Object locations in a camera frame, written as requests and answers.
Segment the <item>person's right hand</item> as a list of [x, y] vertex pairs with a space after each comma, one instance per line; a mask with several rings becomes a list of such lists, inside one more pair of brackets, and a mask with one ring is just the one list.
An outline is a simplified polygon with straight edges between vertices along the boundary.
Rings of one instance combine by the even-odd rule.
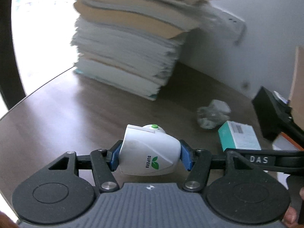
[[297, 222], [296, 209], [291, 206], [289, 206], [289, 208], [287, 209], [282, 219], [282, 223], [288, 228], [303, 228], [303, 224], [299, 224]]

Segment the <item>person's left hand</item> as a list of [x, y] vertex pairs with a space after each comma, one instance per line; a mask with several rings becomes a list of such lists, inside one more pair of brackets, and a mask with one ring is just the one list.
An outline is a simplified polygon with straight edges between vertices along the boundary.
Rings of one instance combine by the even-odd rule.
[[19, 228], [5, 213], [0, 211], [0, 228]]

